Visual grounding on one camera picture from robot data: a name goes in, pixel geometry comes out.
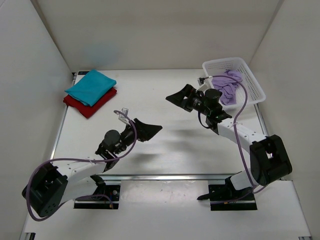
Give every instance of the plastic basket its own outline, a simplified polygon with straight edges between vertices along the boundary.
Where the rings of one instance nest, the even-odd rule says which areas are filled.
[[[202,68],[206,76],[214,76],[224,73],[227,70],[238,71],[242,73],[242,84],[245,86],[248,92],[248,105],[257,104],[266,100],[266,95],[259,85],[257,79],[251,72],[250,68],[246,62],[240,57],[228,57],[222,59],[216,59],[211,61],[205,61],[202,64]],[[238,108],[244,104],[245,101],[245,91],[242,87],[238,87],[235,91],[236,104],[233,105],[223,105],[224,109]]]

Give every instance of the purple cable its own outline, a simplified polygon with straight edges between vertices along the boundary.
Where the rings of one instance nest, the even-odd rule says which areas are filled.
[[[243,195],[243,196],[241,196],[241,197],[239,197],[239,198],[231,199],[231,200],[225,200],[225,201],[214,201],[214,202],[211,202],[210,204],[224,204],[224,203],[233,203],[233,202],[239,201],[239,200],[241,200],[241,199],[244,199],[246,196],[248,196],[248,195],[251,194],[251,193],[254,194],[253,190],[254,190],[256,187],[257,187],[257,186],[254,186],[251,191],[247,192],[245,195]]]
[[[111,208],[114,209],[114,204],[112,203],[110,197],[108,197],[108,196],[105,195],[105,194],[86,195],[86,196],[82,196],[81,198],[83,198],[83,197],[87,197],[87,198],[95,198],[95,197],[106,198],[106,199],[108,199],[108,201],[110,202]]]
[[[215,75],[215,76],[212,76],[212,78],[215,78],[215,77],[224,77],[224,78],[232,79],[232,80],[236,81],[236,82],[243,88],[243,91],[244,91],[244,94],[245,94],[245,99],[244,99],[244,103],[243,103],[240,111],[239,111],[239,112],[235,115],[235,117],[234,117],[234,120],[233,120],[233,129],[234,129],[234,135],[235,135],[236,143],[237,143],[238,148],[239,148],[239,153],[240,153],[240,156],[241,156],[241,160],[242,160],[242,163],[243,163],[243,166],[244,166],[246,175],[248,176],[248,179],[249,179],[249,181],[250,181],[250,184],[252,185],[252,187],[254,187],[255,185],[254,185],[254,182],[253,182],[252,179],[251,179],[251,176],[250,176],[250,173],[249,173],[249,169],[248,169],[247,164],[246,164],[245,156],[244,156],[244,153],[243,153],[242,148],[241,148],[240,139],[239,139],[239,135],[238,135],[238,131],[237,131],[237,126],[236,126],[237,119],[238,119],[239,115],[243,112],[243,110],[245,109],[245,107],[246,107],[246,105],[247,105],[247,102],[248,102],[248,92],[247,92],[245,86],[244,86],[240,81],[238,81],[237,79],[235,79],[235,78],[232,77],[232,76],[225,76],[225,75]]]
[[[31,188],[31,183],[32,183],[32,180],[34,178],[34,176],[36,175],[36,173],[38,172],[38,170],[40,168],[42,168],[44,165],[48,164],[48,163],[52,163],[52,162],[57,162],[57,161],[75,161],[75,162],[81,162],[81,163],[107,163],[107,162],[112,162],[112,161],[115,161],[115,160],[119,160],[119,159],[122,159],[124,158],[125,156],[127,156],[131,151],[132,149],[134,148],[134,146],[136,145],[136,142],[137,142],[137,139],[138,139],[138,133],[137,133],[137,129],[136,129],[136,126],[134,125],[134,123],[132,122],[132,120],[127,116],[125,115],[124,113],[122,113],[121,111],[118,111],[118,110],[114,110],[113,111],[114,113],[116,114],[121,114],[123,115],[130,123],[131,127],[133,128],[133,131],[134,131],[134,141],[133,141],[133,144],[131,146],[131,148],[125,153],[123,154],[122,156],[119,156],[119,157],[116,157],[116,158],[113,158],[113,159],[104,159],[104,160],[87,160],[87,159],[80,159],[80,158],[54,158],[54,159],[51,159],[51,160],[47,160],[43,163],[41,163],[34,171],[33,173],[31,174],[30,176],[30,179],[26,185],[26,195],[25,195],[25,199],[26,199],[26,208],[28,209],[28,212],[30,214],[30,217],[36,221],[36,222],[42,222],[46,219],[48,219],[49,217],[51,217],[64,203],[62,203],[61,205],[59,205],[59,207],[52,213],[50,214],[49,216],[45,216],[43,218],[37,218],[34,213],[32,212],[32,208],[31,208],[31,204],[30,204],[30,188]],[[90,195],[90,197],[100,197],[100,196],[97,196],[97,195]]]
[[[257,194],[260,193],[263,189],[265,189],[267,186],[263,186],[262,188],[260,188],[258,191],[254,191],[253,194]]]

